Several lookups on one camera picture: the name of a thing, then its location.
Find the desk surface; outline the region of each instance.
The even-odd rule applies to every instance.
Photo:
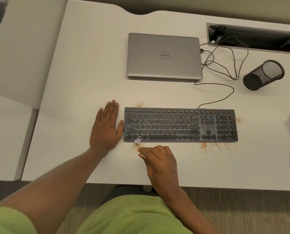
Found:
[[[108,100],[120,103],[119,121],[127,106],[197,108],[227,96],[231,89],[226,86],[126,76],[130,32],[193,36],[206,43],[206,23],[290,31],[289,25],[167,11],[133,15],[109,4],[69,0],[23,180],[33,180],[85,151],[97,110]],[[234,52],[238,69],[246,50]],[[232,72],[228,49],[218,48],[215,58]],[[171,148],[181,186],[290,190],[290,54],[250,51],[241,79],[268,59],[280,62],[286,75],[255,92],[246,89],[242,80],[229,81],[204,70],[203,83],[235,88],[227,100],[208,106],[235,109],[239,142],[146,144]],[[150,184],[134,144],[123,139],[88,182]]]
[[[0,180],[20,179],[36,115],[33,109],[0,96]]]

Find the black keyboard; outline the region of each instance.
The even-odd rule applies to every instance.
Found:
[[[238,141],[234,110],[125,108],[124,141]]]

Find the closed laptop lid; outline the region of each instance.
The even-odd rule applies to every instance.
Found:
[[[130,33],[127,76],[202,79],[199,39]]]

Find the person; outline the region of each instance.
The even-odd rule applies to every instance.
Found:
[[[54,234],[89,176],[120,141],[124,124],[119,104],[100,108],[90,148],[59,165],[0,202],[0,234]],[[156,193],[139,186],[116,186],[78,234],[218,234],[180,187],[176,159],[168,146],[140,148],[139,157]]]

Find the dell logo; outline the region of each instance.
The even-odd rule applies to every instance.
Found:
[[[167,58],[169,58],[169,54],[167,52],[163,52],[161,54],[161,57],[164,58],[164,59],[167,59]]]

